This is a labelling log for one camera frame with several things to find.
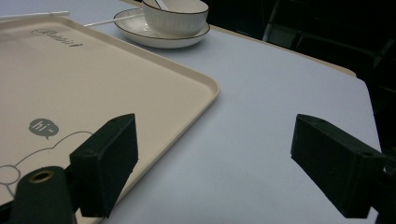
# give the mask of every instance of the white chopstick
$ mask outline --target white chopstick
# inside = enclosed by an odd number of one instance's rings
[[[33,14],[21,14],[21,15],[10,15],[10,16],[0,16],[0,21],[15,21],[24,19],[38,19],[47,18],[54,16],[68,16],[70,13],[68,11],[58,11],[58,12],[42,12]]]
[[[126,16],[126,17],[121,17],[121,18],[116,18],[114,20],[109,20],[109,21],[99,21],[99,22],[95,22],[95,23],[90,23],[90,24],[85,24],[85,27],[89,27],[89,26],[95,26],[95,25],[102,25],[102,24],[107,24],[107,23],[111,23],[114,21],[124,21],[124,20],[128,20],[131,18],[136,18],[136,17],[143,17],[144,14],[137,14],[137,15],[133,15],[133,16]]]

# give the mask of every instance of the bowl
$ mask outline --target bowl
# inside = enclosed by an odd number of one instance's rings
[[[200,0],[162,1],[167,9],[161,9],[156,0],[143,0],[143,13],[153,31],[169,37],[191,37],[206,25],[209,10],[206,3]]]

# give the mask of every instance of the tabletop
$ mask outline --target tabletop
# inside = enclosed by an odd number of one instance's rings
[[[132,7],[117,0],[3,0],[0,15],[68,10],[86,24]],[[92,29],[137,45],[112,23]],[[137,46],[213,77],[221,92],[103,223],[375,222],[373,209],[367,219],[343,218],[290,158],[297,114],[326,119],[380,149],[364,82],[216,29],[183,49]]]

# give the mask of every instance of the white table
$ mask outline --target white table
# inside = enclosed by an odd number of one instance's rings
[[[117,0],[3,0],[0,15],[68,10],[86,24],[130,7]],[[114,24],[93,29],[127,40]],[[373,209],[368,219],[344,219],[290,158],[297,114],[326,119],[380,149],[362,81],[213,29],[188,48],[145,49],[213,77],[221,93],[104,223],[375,222]]]

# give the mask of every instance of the line drawing on tray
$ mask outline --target line drawing on tray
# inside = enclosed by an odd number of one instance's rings
[[[70,133],[69,135],[67,135],[66,137],[62,138],[60,141],[58,141],[53,147],[45,147],[45,148],[41,148],[37,151],[34,151],[32,153],[30,153],[29,155],[25,156],[23,159],[21,159],[20,161],[18,161],[15,165],[13,164],[6,164],[6,165],[1,165],[0,166],[0,172],[1,173],[13,173],[11,174],[12,177],[9,179],[0,179],[0,185],[3,185],[6,187],[9,195],[12,198],[15,198],[15,193],[12,191],[11,189],[11,185],[17,183],[20,179],[21,179],[21,170],[18,169],[18,165],[20,165],[22,162],[26,161],[29,159],[29,157],[42,152],[42,151],[46,151],[46,150],[53,150],[56,149],[57,146],[59,146],[64,140],[66,140],[67,138],[74,136],[76,134],[80,134],[80,133],[88,133],[89,135],[92,135],[91,132],[87,132],[87,131],[80,131],[80,132],[75,132],[75,133]]]

